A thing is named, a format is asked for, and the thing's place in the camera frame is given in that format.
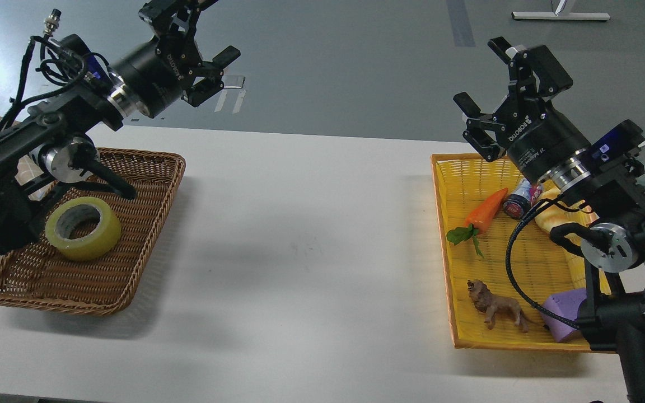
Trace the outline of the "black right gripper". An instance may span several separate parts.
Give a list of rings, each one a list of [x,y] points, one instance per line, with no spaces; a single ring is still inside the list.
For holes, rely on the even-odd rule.
[[[552,107],[553,97],[571,88],[573,79],[545,44],[526,48],[492,38],[487,46],[507,66],[508,93],[493,113],[482,112],[467,92],[456,94],[453,101],[465,115],[462,136],[484,160],[507,156],[527,180],[539,182],[590,146],[586,136]]]

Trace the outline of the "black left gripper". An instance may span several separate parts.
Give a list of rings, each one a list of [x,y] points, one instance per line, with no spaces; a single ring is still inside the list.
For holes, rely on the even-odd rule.
[[[112,72],[146,117],[157,117],[177,100],[199,107],[225,87],[225,69],[240,57],[240,50],[228,46],[211,61],[202,61],[195,41],[200,14],[215,3],[150,1],[138,11],[153,38],[115,62]]]

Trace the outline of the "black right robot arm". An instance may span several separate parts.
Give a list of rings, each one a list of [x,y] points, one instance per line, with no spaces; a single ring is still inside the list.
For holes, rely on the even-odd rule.
[[[512,46],[505,38],[488,46],[508,68],[508,94],[493,113],[482,112],[466,92],[455,95],[466,115],[464,139],[484,160],[507,156],[533,184],[551,181],[560,191],[536,204],[510,235],[504,258],[510,283],[526,298],[511,255],[536,214],[559,201],[590,207],[598,219],[588,227],[568,223],[550,234],[556,245],[584,258],[586,281],[577,318],[550,318],[576,327],[592,350],[616,353],[628,400],[645,402],[645,188],[637,181],[642,130],[625,120],[590,143],[553,107],[553,97],[573,80],[547,46]]]

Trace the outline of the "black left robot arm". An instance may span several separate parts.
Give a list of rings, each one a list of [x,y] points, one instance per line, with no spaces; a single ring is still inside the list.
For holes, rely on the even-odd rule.
[[[50,210],[72,187],[135,199],[137,192],[107,168],[87,131],[122,128],[139,112],[155,118],[176,100],[197,107],[223,90],[233,46],[211,61],[195,33],[212,1],[151,1],[138,15],[153,37],[111,64],[76,34],[56,40],[61,12],[52,10],[41,36],[31,36],[20,84],[0,120],[0,255],[38,242]]]

